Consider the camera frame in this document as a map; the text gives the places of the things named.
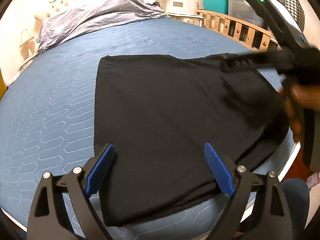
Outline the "person's right hand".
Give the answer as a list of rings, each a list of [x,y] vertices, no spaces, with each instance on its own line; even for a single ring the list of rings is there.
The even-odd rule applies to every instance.
[[[319,85],[302,86],[294,83],[290,88],[290,94],[285,92],[283,88],[279,94],[286,97],[284,110],[293,131],[293,140],[299,142],[303,135],[303,125],[298,118],[297,106],[319,112]]]

